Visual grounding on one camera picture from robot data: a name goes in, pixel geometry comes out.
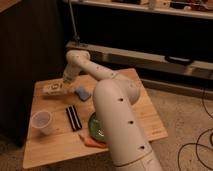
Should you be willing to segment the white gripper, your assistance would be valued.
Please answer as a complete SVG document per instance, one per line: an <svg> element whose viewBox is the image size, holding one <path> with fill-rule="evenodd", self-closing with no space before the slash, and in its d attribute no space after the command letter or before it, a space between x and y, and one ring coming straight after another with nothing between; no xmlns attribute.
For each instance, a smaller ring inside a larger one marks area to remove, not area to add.
<svg viewBox="0 0 213 171"><path fill-rule="evenodd" d="M65 70L63 72L63 81L65 83L70 83L70 84L66 85L66 90L69 93L73 93L76 89L76 86L74 84L72 84L71 82L73 82L76 79L79 72L80 72L80 69L78 67L74 67L71 65L67 65L65 67Z"/></svg>

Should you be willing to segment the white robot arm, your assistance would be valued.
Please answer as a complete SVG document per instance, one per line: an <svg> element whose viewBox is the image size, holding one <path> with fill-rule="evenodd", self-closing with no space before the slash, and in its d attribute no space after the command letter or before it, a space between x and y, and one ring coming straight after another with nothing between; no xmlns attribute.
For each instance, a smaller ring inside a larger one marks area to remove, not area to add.
<svg viewBox="0 0 213 171"><path fill-rule="evenodd" d="M136 119L132 105L140 98L140 87L127 76L94 63L85 50L66 53L65 83L81 70L96 79L93 105L116 171L163 171Z"/></svg>

